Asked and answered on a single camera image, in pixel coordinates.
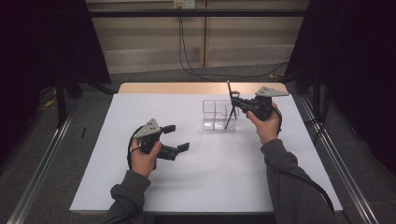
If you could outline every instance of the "cable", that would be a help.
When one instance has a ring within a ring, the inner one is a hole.
[[[138,150],[138,149],[140,149],[140,147],[136,147],[136,148],[132,149],[131,153],[133,153],[135,150]]]
[[[288,83],[295,80],[306,68],[300,67],[297,71],[287,74],[282,77],[278,82],[280,83]]]
[[[350,221],[349,217],[347,216],[347,213],[342,210],[341,213],[344,215],[344,217],[346,218],[347,223],[352,224],[352,222]]]
[[[203,78],[203,79],[206,79],[206,80],[209,80],[209,81],[212,81],[212,82],[216,82],[216,81],[213,80],[213,79],[207,78],[207,77],[247,77],[247,78],[250,78],[250,77],[265,77],[265,76],[268,76],[268,75],[273,74],[276,70],[278,70],[279,68],[281,68],[284,64],[289,63],[289,62],[276,63],[276,64],[274,64],[273,69],[272,69],[270,72],[267,72],[267,73],[264,73],[264,74],[255,75],[255,76],[238,76],[238,75],[223,75],[223,74],[210,74],[210,73],[198,74],[198,73],[191,67],[190,61],[189,61],[189,57],[188,57],[188,55],[187,55],[186,43],[185,43],[185,40],[184,40],[183,19],[182,19],[181,17],[178,18],[178,25],[179,25],[179,26],[178,26],[178,29],[179,29],[178,58],[179,58],[179,62],[180,62],[180,65],[181,65],[182,69],[183,69],[186,73],[188,73],[188,74],[190,74],[190,75],[198,76],[198,77],[200,77],[200,78]],[[187,70],[187,69],[184,67],[184,65],[183,65],[183,63],[182,63],[182,61],[181,61],[181,45],[182,45],[182,44],[183,44],[183,49],[184,49],[184,55],[185,55],[185,57],[186,57],[187,64],[188,64],[189,69],[190,69],[191,71]]]
[[[189,62],[189,57],[187,56],[187,51],[186,51],[186,43],[184,41],[184,28],[183,28],[183,20],[181,19],[181,17],[178,18],[178,32],[179,32],[179,39],[178,39],[178,60],[180,62],[181,67],[183,68],[183,70],[190,74],[190,75],[194,75],[194,76],[198,76],[200,78],[212,81],[212,82],[216,82],[215,80],[212,80],[210,78],[207,77],[202,77],[201,75],[198,75],[190,66],[190,62]],[[187,64],[189,65],[189,68],[192,72],[188,71],[184,65],[183,62],[181,61],[181,43],[183,43],[183,49],[184,49],[184,54],[186,56],[186,60],[187,60]]]
[[[139,214],[139,213],[141,213],[141,212],[143,212],[143,207],[137,207],[136,210],[134,210],[134,211],[132,211],[132,212],[130,212],[130,213],[128,213],[128,214],[125,214],[125,215],[123,215],[122,217],[116,217],[116,218],[114,218],[114,219],[112,219],[112,220],[109,220],[108,222],[105,222],[104,224],[116,224],[116,223],[120,223],[120,222],[126,220],[128,217],[132,217],[132,216],[134,216],[134,215],[136,215],[136,214]]]
[[[311,127],[311,125],[314,124],[315,122],[317,122],[316,119],[311,119],[311,120],[309,120],[309,121],[305,121],[305,122],[304,122],[305,128]]]
[[[282,131],[280,129],[280,126],[282,126],[282,114],[280,113],[280,110],[277,107],[273,106],[273,110],[277,113],[277,116],[279,117],[279,125],[277,127],[277,133],[280,133],[280,131]]]
[[[311,185],[312,187],[314,187],[315,189],[317,189],[319,191],[319,193],[323,196],[324,200],[326,201],[326,204],[330,207],[330,209],[332,210],[332,212],[334,213],[334,207],[332,206],[332,200],[330,199],[329,195],[327,194],[326,190],[324,190],[319,184],[317,184],[315,181],[313,181],[310,178],[307,178],[303,175],[299,175],[293,172],[289,172],[289,171],[285,171],[282,170],[276,166],[274,166],[273,164],[271,164],[267,159],[265,159],[265,164],[267,165],[268,169],[273,170],[273,171],[278,171],[284,175],[290,175],[293,177],[296,177],[298,179],[303,180],[305,183]]]
[[[137,134],[137,132],[140,131],[140,129],[143,128],[144,125],[140,126],[134,133],[132,134],[131,138],[129,139],[129,144],[128,144],[128,153],[126,156],[126,160],[128,161],[128,166],[129,170],[132,170],[132,159],[131,159],[131,154],[134,150],[139,149],[139,147],[132,149],[132,141],[134,140],[134,136]]]
[[[329,103],[330,103],[329,91],[325,87],[323,106],[322,106],[320,114],[319,114],[321,123],[319,124],[319,129],[318,129],[318,132],[314,139],[314,145],[317,143],[319,134],[323,131],[324,122],[326,121],[327,112],[329,111]]]

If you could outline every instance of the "white paper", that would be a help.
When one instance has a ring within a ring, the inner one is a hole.
[[[177,126],[175,132],[161,136],[164,145],[176,147],[190,142],[190,149],[175,161],[157,160],[145,193],[146,212],[274,211],[260,139],[246,114],[240,113],[233,131],[203,129],[203,100],[228,99],[228,94],[114,95],[70,210],[82,214],[106,212],[114,203],[110,189],[121,182],[128,169],[126,155],[132,133],[155,118],[160,126]],[[296,155],[299,165],[327,191],[335,210],[342,210],[292,97],[273,99],[283,117],[279,138]]]

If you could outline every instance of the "human hand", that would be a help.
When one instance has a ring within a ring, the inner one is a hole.
[[[140,150],[139,145],[140,140],[134,138],[132,140],[132,148],[137,149],[133,150],[131,153],[132,171],[149,178],[149,174],[151,174],[151,171],[154,168],[155,159],[160,153],[163,143],[160,141],[156,142],[149,154],[143,153],[142,150]]]
[[[279,115],[275,111],[273,111],[271,117],[265,121],[258,119],[251,111],[247,112],[247,117],[256,126],[257,134],[259,135],[260,141],[263,145],[271,140],[277,139]]]

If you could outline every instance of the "wall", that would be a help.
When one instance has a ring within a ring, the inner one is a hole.
[[[174,7],[173,1],[163,0],[87,0],[87,4],[89,9]],[[307,4],[307,0],[198,0],[196,8],[305,9]],[[178,18],[92,20],[110,74],[181,68]],[[182,18],[190,65],[210,67],[288,61],[302,21],[303,18]]]

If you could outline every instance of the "transparent box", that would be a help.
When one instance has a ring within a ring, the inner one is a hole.
[[[233,105],[230,100],[204,100],[202,103],[204,112],[204,130],[226,130],[227,121],[230,117]],[[227,130],[235,130],[235,117],[239,116],[238,107],[235,115],[230,118]]]

